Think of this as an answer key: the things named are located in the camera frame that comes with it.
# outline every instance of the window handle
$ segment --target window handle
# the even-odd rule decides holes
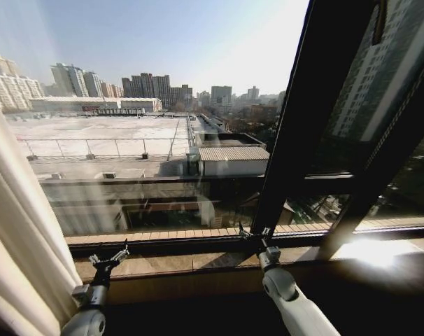
[[[388,0],[374,0],[374,8],[378,6],[379,12],[375,20],[374,33],[372,34],[372,45],[376,46],[381,42],[381,37],[385,31],[386,14],[388,13]]]

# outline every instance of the wall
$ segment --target wall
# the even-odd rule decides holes
[[[268,160],[200,161],[200,165],[203,165],[203,162],[206,169],[202,173],[205,176],[262,175]]]

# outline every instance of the corrugated roof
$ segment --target corrugated roof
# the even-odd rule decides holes
[[[199,149],[203,161],[268,160],[269,153],[262,147],[205,147]]]

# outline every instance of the distant building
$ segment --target distant building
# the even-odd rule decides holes
[[[63,63],[52,65],[50,69],[62,95],[89,97],[82,69]]]
[[[101,82],[100,85],[104,97],[114,98],[113,86],[110,83]]]
[[[202,107],[211,105],[211,94],[207,91],[203,91],[198,95],[198,101],[201,103]]]
[[[42,96],[43,90],[37,80],[0,74],[0,102],[4,111],[29,110],[29,100]]]
[[[170,77],[153,76],[151,73],[141,73],[132,79],[122,78],[124,97],[159,98],[164,109],[169,109],[173,103],[170,91]]]
[[[120,86],[112,84],[111,87],[113,89],[113,95],[115,98],[123,97],[123,89]]]
[[[155,97],[161,99],[162,108],[169,109],[171,106],[170,76],[154,76],[153,92],[155,93]]]
[[[19,76],[20,72],[14,61],[10,59],[4,59],[0,55],[0,74]]]
[[[193,89],[188,84],[182,84],[181,87],[171,87],[171,105],[175,106],[180,102],[186,109],[192,108]]]
[[[286,91],[281,91],[277,97],[277,113],[281,112],[283,100],[285,99]]]
[[[95,72],[90,71],[83,73],[83,77],[85,78],[85,84],[89,97],[103,97],[99,76]]]
[[[30,99],[37,112],[67,113],[93,111],[95,109],[145,109],[146,112],[162,110],[158,98],[109,98],[109,97],[41,97]]]
[[[256,100],[259,97],[259,89],[253,86],[252,89],[248,89],[248,99]]]
[[[213,86],[211,95],[211,105],[231,104],[232,86]]]

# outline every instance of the glass pane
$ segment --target glass pane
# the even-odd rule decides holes
[[[356,173],[413,85],[424,60],[424,0],[391,0],[381,42],[372,13],[310,173]]]
[[[288,197],[275,232],[329,230],[347,199],[348,195]]]
[[[424,225],[424,139],[357,230]]]
[[[308,1],[32,3],[0,1],[0,105],[68,242],[249,226]]]

